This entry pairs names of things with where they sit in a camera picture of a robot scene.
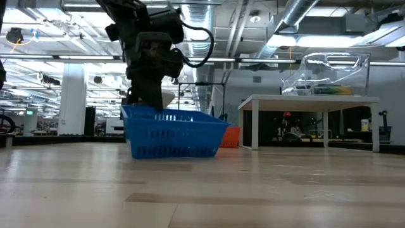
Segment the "clear plastic bin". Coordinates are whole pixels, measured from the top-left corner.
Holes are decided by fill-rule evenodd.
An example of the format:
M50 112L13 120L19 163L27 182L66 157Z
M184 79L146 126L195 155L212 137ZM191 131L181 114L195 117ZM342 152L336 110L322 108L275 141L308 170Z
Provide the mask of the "clear plastic bin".
M367 96L370 59L368 53L309 54L283 80L282 94Z

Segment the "white pillar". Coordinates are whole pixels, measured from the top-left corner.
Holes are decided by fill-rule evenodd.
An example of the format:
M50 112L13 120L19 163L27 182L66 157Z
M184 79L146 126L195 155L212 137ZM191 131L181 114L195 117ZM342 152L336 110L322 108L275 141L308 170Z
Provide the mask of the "white pillar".
M58 135L84 133L87 79L84 64L65 63Z
M252 149L259 149L259 100L252 99Z
M27 108L24 116L24 136L33 136L31 131L37 128L38 108Z

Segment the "table leg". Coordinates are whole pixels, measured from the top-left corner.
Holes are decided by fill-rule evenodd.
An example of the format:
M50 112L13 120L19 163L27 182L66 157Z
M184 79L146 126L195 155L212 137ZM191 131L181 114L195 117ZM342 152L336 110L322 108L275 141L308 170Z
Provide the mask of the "table leg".
M252 149L259 148L259 101L252 100Z
M378 124L378 103L371 105L371 126L373 134L373 152L380 152L380 131Z
M239 110L238 111L239 114L239 122L238 122L238 126L240 128L239 131L239 146L243 146L243 110Z
M328 110L323 112L323 147L329 147L329 126L328 126Z

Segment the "bicycle wheel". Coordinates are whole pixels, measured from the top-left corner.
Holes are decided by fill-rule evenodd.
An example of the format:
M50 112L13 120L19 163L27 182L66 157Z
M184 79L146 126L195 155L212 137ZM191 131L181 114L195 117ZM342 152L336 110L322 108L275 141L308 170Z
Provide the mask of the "bicycle wheel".
M0 115L0 134L12 133L14 130L14 120L6 115Z

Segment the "desk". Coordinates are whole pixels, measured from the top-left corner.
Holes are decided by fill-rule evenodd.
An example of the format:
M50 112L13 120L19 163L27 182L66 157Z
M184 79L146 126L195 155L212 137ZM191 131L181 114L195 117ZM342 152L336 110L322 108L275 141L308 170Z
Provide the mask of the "desk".
M243 145L243 111L252 111L252 147L259 147L259 111L308 111L323 112L323 130L328 131L328 112L370 106L373 123L373 152L380 151L378 133L378 104L380 98L355 96L283 96L283 95L252 95L239 105L239 142ZM324 134L323 145L328 147L328 134Z

